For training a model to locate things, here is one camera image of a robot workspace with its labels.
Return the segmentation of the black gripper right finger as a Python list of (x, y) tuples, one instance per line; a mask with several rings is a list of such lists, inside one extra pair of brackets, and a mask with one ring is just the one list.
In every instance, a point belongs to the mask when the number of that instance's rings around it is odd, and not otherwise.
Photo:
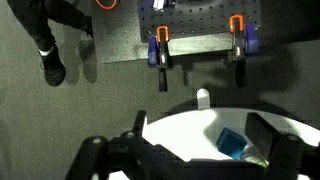
[(269, 163), (282, 160), (278, 147), (282, 134), (258, 113), (247, 114), (245, 134)]

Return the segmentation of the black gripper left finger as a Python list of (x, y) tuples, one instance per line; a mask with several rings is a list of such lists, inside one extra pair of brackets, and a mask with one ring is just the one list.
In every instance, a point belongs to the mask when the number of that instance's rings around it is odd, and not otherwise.
[(134, 125), (133, 125), (133, 132), (135, 135), (137, 136), (142, 135), (145, 123), (146, 123), (146, 112), (138, 111), (135, 118)]

